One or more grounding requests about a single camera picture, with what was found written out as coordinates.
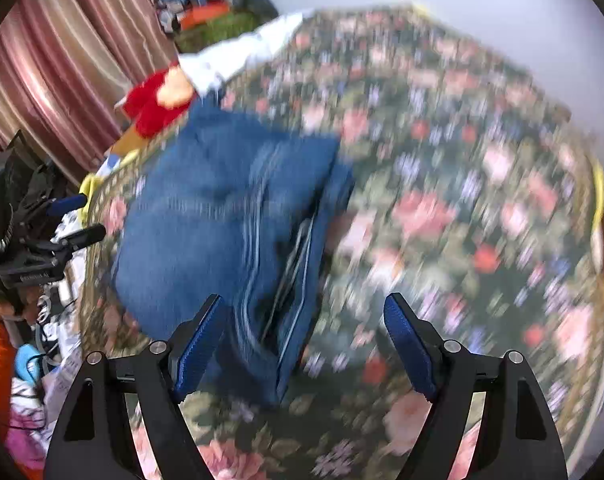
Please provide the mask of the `blue denim jacket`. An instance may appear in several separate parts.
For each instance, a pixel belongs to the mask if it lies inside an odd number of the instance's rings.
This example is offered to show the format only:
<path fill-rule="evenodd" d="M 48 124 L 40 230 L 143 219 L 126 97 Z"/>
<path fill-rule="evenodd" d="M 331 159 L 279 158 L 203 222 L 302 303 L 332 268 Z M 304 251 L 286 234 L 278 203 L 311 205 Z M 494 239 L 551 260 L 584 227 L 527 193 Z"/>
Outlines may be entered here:
<path fill-rule="evenodd" d="M 338 136 L 192 104 L 128 208 L 116 296 L 152 339 L 220 296 L 230 311 L 210 382 L 277 405 L 315 321 L 331 221 L 353 186 Z"/>

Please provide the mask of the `striped pink curtain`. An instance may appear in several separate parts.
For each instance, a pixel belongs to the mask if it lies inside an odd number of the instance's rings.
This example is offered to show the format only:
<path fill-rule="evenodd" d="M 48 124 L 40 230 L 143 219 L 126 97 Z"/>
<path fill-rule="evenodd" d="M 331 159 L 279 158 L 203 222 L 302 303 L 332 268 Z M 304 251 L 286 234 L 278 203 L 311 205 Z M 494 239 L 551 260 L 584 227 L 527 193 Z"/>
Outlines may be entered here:
<path fill-rule="evenodd" d="M 116 103 L 176 55 L 150 0 L 17 0 L 0 24 L 0 151 L 22 131 L 80 182 L 122 134 Z"/>

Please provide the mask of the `red plush toy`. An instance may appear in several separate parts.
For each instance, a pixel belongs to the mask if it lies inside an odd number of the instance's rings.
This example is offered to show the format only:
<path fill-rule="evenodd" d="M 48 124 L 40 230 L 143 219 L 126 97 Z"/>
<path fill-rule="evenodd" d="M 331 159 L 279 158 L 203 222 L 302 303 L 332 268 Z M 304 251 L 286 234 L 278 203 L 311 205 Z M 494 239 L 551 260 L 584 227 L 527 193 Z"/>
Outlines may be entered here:
<path fill-rule="evenodd" d="M 186 112 L 197 96 L 183 69 L 174 63 L 128 92 L 121 108 L 137 133 L 151 139 Z"/>

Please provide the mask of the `white folded garment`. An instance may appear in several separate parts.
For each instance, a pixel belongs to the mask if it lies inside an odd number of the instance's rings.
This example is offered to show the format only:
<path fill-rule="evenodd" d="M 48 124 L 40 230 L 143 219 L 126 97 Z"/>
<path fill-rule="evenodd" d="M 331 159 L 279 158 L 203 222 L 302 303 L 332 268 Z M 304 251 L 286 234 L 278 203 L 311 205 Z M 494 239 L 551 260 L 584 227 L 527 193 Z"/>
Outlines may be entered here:
<path fill-rule="evenodd" d="M 199 53 L 180 54 L 178 65 L 200 96 L 205 96 L 211 90 L 224 87 L 247 68 L 278 55 L 313 13 L 308 9 L 278 16 L 253 32 L 218 42 Z"/>

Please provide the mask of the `green storage box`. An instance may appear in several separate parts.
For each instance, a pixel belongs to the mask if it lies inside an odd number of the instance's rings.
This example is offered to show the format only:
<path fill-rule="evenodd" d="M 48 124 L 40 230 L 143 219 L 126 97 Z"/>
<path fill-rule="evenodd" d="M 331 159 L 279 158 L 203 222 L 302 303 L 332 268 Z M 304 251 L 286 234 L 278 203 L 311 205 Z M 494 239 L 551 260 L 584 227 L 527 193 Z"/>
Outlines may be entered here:
<path fill-rule="evenodd" d="M 230 12 L 211 21 L 183 30 L 173 42 L 180 53 L 197 53 L 218 42 L 234 39 L 245 32 L 252 32 L 262 22 L 250 12 Z"/>

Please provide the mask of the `orange box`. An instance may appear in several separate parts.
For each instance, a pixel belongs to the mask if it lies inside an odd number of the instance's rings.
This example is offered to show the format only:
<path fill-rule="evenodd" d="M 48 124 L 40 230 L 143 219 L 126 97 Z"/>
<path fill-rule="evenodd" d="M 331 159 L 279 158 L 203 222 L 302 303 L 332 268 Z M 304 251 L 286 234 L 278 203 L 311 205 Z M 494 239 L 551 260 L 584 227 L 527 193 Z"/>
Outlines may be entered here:
<path fill-rule="evenodd" d="M 224 2 L 208 3 L 205 6 L 191 6 L 189 9 L 180 14 L 178 24 L 180 30 L 187 30 L 196 26 L 206 24 L 220 18 L 223 15 L 229 14 L 230 6 Z"/>

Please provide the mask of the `floral bedspread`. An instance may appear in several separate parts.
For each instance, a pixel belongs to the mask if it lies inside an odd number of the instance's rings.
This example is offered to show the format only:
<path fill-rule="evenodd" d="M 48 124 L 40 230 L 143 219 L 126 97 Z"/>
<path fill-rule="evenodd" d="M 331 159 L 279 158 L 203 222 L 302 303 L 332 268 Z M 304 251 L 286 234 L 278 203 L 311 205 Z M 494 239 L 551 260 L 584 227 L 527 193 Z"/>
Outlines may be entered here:
<path fill-rule="evenodd" d="M 355 188 L 320 311 L 275 411 L 205 388 L 182 410 L 219 479 L 390 479 L 428 413 L 383 326 L 400 292 L 469 350 L 519 349 L 567 468 L 604 400 L 604 174 L 523 70 L 410 6 L 316 12 L 225 106 L 327 131 Z"/>

